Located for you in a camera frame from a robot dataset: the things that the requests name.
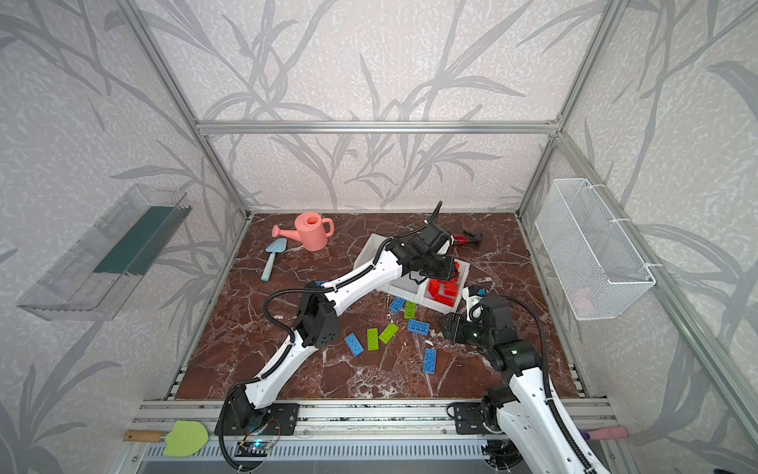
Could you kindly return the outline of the red lego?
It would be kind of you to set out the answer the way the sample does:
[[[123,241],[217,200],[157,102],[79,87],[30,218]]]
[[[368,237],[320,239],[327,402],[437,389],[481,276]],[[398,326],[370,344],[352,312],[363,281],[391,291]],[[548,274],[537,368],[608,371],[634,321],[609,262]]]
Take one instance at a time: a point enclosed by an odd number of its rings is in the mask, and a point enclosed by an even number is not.
[[[454,262],[446,275],[446,282],[457,282],[460,275],[459,264]]]
[[[430,299],[445,306],[455,307],[459,288],[457,282],[431,280],[428,284]]]

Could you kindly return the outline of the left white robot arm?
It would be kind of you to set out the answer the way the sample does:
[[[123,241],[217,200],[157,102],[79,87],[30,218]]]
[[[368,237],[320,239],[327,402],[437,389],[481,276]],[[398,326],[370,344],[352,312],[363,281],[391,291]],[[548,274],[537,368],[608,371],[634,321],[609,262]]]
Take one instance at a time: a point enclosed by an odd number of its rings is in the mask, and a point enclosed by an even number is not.
[[[457,276],[454,259],[448,254],[454,239],[437,224],[442,203],[438,203],[424,225],[384,239],[374,256],[357,269],[303,288],[286,288],[269,295],[263,314],[270,324],[286,333],[286,339],[272,358],[251,379],[241,380],[227,392],[214,434],[225,461],[243,471],[225,444],[227,436],[248,436],[262,432],[272,420],[270,407],[290,377],[319,349],[340,335],[340,317],[355,303],[380,286],[417,273],[433,280],[453,280]],[[270,305],[288,294],[298,294],[296,319],[288,326],[274,318]]]

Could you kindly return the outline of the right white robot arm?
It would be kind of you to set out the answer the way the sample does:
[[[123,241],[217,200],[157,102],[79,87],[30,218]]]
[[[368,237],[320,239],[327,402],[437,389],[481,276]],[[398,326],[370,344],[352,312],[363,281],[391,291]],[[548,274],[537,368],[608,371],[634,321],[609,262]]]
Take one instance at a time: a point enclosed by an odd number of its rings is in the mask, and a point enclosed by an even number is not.
[[[606,473],[550,379],[544,324],[522,300],[463,290],[466,308],[438,318],[443,337],[475,348],[503,384],[485,392],[481,424],[504,442],[489,442],[483,455],[494,470],[525,462],[533,473]]]

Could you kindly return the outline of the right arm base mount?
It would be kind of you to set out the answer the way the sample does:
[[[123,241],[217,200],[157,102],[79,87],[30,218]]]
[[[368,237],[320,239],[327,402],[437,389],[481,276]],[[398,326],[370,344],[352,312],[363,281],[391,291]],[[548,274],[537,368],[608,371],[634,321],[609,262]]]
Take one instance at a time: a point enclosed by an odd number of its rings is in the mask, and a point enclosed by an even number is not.
[[[503,430],[497,423],[497,409],[485,402],[453,402],[446,413],[455,425],[458,435],[500,435]]]

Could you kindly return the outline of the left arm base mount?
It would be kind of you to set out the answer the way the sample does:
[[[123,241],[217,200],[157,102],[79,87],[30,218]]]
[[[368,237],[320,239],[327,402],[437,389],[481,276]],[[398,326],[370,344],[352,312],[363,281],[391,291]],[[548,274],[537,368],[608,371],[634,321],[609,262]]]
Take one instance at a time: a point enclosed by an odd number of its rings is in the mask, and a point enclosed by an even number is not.
[[[217,436],[292,436],[299,409],[297,403],[274,403],[263,410],[254,409],[246,402],[229,403],[223,406],[214,433]]]

